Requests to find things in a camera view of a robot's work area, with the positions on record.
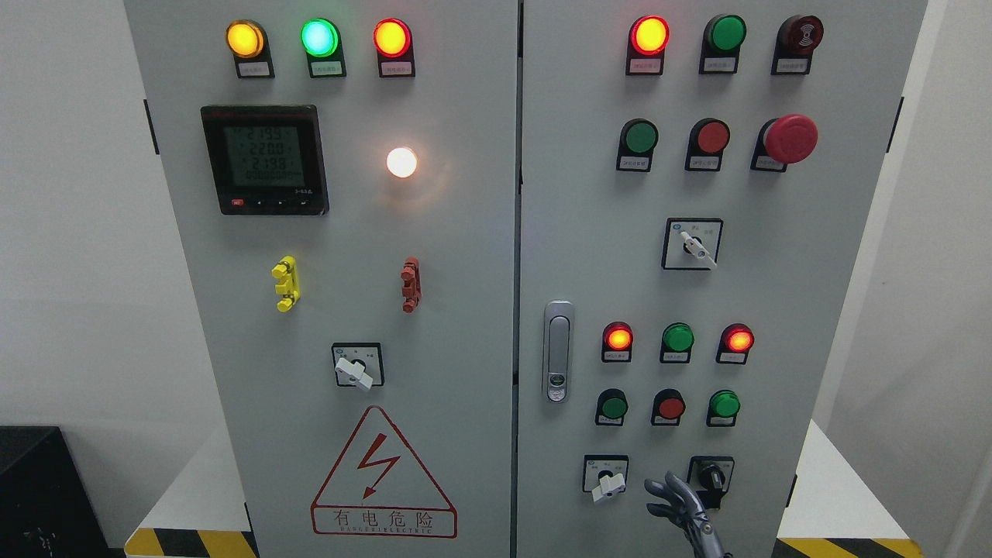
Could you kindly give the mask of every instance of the floor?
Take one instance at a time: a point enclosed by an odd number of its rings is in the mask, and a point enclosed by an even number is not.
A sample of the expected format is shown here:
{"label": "floor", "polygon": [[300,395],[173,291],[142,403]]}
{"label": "floor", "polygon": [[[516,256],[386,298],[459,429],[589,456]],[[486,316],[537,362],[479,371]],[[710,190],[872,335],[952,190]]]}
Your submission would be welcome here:
{"label": "floor", "polygon": [[[773,558],[922,558],[814,423]],[[127,556],[255,558],[244,491],[222,425],[141,522]]]}

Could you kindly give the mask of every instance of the yellow terminal block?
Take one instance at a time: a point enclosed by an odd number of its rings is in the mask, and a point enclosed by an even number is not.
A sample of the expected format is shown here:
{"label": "yellow terminal block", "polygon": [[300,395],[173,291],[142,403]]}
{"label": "yellow terminal block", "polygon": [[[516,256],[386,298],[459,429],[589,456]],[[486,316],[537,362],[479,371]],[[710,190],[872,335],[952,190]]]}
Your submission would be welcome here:
{"label": "yellow terminal block", "polygon": [[293,256],[284,256],[272,268],[272,277],[279,280],[276,283],[276,294],[283,297],[276,303],[276,309],[280,312],[289,312],[300,300],[297,259]]}

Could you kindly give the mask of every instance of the white switch handle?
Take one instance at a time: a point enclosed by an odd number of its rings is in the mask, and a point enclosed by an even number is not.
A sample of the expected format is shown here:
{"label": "white switch handle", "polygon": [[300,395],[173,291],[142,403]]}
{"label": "white switch handle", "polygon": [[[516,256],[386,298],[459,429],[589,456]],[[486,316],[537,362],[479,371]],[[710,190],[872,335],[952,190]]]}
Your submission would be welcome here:
{"label": "white switch handle", "polygon": [[626,489],[627,481],[624,480],[623,473],[605,475],[599,480],[599,486],[592,489],[592,503],[603,503]]}
{"label": "white switch handle", "polygon": [[361,362],[352,362],[345,357],[340,357],[334,365],[334,371],[348,376],[348,381],[362,391],[372,389],[372,382],[375,378],[365,373],[365,366]]}
{"label": "white switch handle", "polygon": [[685,241],[685,249],[696,259],[704,259],[709,262],[710,269],[716,269],[716,261],[709,255],[709,250],[702,245],[702,242],[695,239],[691,234],[685,232],[684,230],[680,233],[682,235],[682,240]]}

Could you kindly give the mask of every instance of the yellow black hazard stripe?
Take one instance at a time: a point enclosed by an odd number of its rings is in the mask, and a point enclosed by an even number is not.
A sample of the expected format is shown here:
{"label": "yellow black hazard stripe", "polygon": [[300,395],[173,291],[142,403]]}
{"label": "yellow black hazard stripe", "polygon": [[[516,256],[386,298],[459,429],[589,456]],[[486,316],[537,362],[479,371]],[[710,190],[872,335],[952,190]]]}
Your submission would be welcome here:
{"label": "yellow black hazard stripe", "polygon": [[251,531],[140,528],[124,545],[128,556],[258,558]]}
{"label": "yellow black hazard stripe", "polygon": [[917,543],[892,538],[782,538],[772,558],[924,558]]}
{"label": "yellow black hazard stripe", "polygon": [[[258,558],[251,531],[141,528],[124,546],[128,556]],[[923,558],[908,539],[783,538],[772,558]]]}

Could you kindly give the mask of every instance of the illuminated light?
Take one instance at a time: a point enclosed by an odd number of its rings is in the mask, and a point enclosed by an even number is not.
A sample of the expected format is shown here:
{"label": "illuminated light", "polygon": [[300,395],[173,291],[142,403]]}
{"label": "illuminated light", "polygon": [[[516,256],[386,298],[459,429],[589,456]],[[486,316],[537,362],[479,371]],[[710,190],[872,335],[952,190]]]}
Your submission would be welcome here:
{"label": "illuminated light", "polygon": [[312,56],[325,58],[337,51],[340,35],[334,24],[323,18],[313,18],[300,29],[300,40],[304,49]]}
{"label": "illuminated light", "polygon": [[735,329],[726,337],[727,348],[734,352],[745,352],[754,344],[754,334],[749,330]]}
{"label": "illuminated light", "polygon": [[610,324],[606,328],[605,340],[606,345],[613,350],[629,350],[634,342],[634,334],[626,324]]}
{"label": "illuminated light", "polygon": [[669,43],[669,22],[659,16],[644,16],[634,24],[630,43],[646,57],[657,55]]}
{"label": "illuminated light", "polygon": [[265,34],[253,21],[232,21],[227,26],[227,47],[238,58],[253,59],[265,49]]}
{"label": "illuminated light", "polygon": [[396,18],[384,19],[375,26],[372,33],[375,48],[382,56],[398,58],[410,49],[410,28]]}
{"label": "illuminated light", "polygon": [[405,179],[417,170],[417,155],[409,147],[397,147],[386,156],[386,168],[393,176]]}

